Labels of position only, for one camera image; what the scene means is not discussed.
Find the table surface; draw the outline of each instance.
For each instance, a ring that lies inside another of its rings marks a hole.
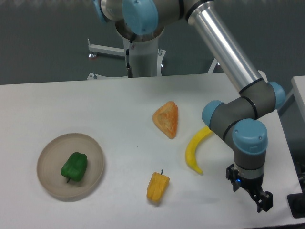
[[[192,136],[204,126],[211,100],[238,97],[224,73],[0,86],[0,228],[254,228],[303,223],[286,196],[300,185],[276,112],[260,120],[269,146],[263,189],[274,195],[268,212],[225,178],[232,150],[216,135],[197,149],[204,175],[184,161]],[[179,107],[178,133],[168,139],[152,122],[167,101]],[[105,169],[86,198],[62,202],[36,174],[43,148],[66,133],[83,133],[102,147]],[[159,206],[146,199],[154,171],[170,185]]]
[[[291,80],[295,100],[305,122],[305,76],[295,76]]]

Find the gray background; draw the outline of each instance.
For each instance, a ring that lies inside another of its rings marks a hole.
[[[288,93],[305,75],[305,0],[215,0],[219,15],[258,70]],[[0,84],[126,75],[124,59],[88,59],[91,44],[123,48],[114,23],[91,0],[0,0]],[[206,73],[213,56],[185,20],[165,28],[164,75]],[[295,161],[305,161],[305,124],[296,103],[281,117]]]

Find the yellow banana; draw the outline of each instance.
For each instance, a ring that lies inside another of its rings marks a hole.
[[[210,136],[212,133],[213,131],[210,130],[207,126],[202,128],[191,139],[185,151],[185,161],[187,165],[199,174],[203,174],[203,171],[197,165],[196,156],[195,156],[196,148],[202,140]]]

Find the robotic arm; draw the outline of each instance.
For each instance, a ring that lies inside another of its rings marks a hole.
[[[210,102],[202,113],[205,124],[234,151],[234,164],[226,170],[233,190],[245,189],[257,211],[273,206],[273,195],[262,190],[267,129],[258,118],[285,101],[283,88],[266,83],[243,53],[214,9],[212,0],[93,0],[103,21],[124,20],[140,36],[181,18],[194,26],[220,63],[240,96],[224,104]]]

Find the beige plate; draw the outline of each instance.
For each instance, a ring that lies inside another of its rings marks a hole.
[[[87,155],[88,165],[80,182],[61,175],[61,168],[74,152]],[[104,168],[100,145],[83,134],[66,134],[55,138],[42,151],[37,163],[37,175],[42,186],[60,200],[83,198],[100,180]]]

